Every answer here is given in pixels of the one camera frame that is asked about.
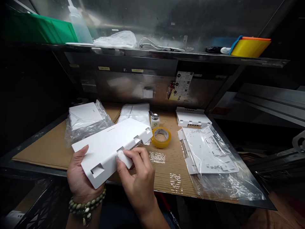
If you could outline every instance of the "right hand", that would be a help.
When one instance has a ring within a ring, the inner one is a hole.
[[[153,192],[155,168],[145,148],[136,147],[123,152],[133,160],[137,173],[130,175],[124,162],[117,158],[118,174],[133,209],[139,218],[145,219],[156,207],[159,208]]]

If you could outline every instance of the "cardboard sheet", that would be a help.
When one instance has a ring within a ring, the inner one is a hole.
[[[103,106],[110,118],[116,122],[122,104],[103,103]],[[160,117],[160,126],[167,128],[171,132],[172,139],[169,146],[163,149],[155,147],[152,143],[149,146],[141,145],[141,147],[147,149],[150,160],[156,169],[154,189],[176,195],[199,197],[193,187],[184,161],[177,134],[181,127],[177,125],[176,114],[175,112],[157,113]],[[65,147],[64,132],[65,122],[62,122],[18,153],[13,157],[13,160],[66,170],[73,154],[73,149]],[[116,172],[108,180],[115,183],[121,182]],[[237,200],[219,199],[216,195],[213,197],[211,194],[207,195],[206,199],[238,203]]]

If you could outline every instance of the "metal pump lid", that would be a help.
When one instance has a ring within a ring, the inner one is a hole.
[[[159,118],[159,115],[156,114],[156,113],[153,113],[152,111],[149,111],[148,113],[149,113],[149,115],[150,115],[153,119],[155,119],[155,120]]]

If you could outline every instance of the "steel shelf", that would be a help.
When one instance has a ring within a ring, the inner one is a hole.
[[[176,59],[197,62],[209,62],[218,64],[235,64],[245,66],[262,66],[283,68],[289,60],[272,59],[272,58],[245,58],[228,56],[224,54],[212,53],[191,53],[191,52],[164,52],[151,51],[141,49],[114,49],[114,48],[98,48],[92,46],[81,45],[51,45],[51,44],[32,44],[32,43],[2,43],[6,47],[23,47],[27,49],[39,49],[50,51],[63,52],[80,52],[80,53],[94,53],[97,55],[113,55],[113,56],[128,56],[128,57],[145,57],[156,59]]]

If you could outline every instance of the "yellow tape core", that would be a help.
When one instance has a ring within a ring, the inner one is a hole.
[[[165,141],[157,140],[156,139],[157,134],[163,134],[165,136],[166,140]],[[171,138],[172,138],[171,132],[169,132],[169,130],[164,127],[157,127],[152,130],[152,143],[154,144],[154,146],[156,146],[158,148],[167,147],[169,145],[169,142],[171,141]]]

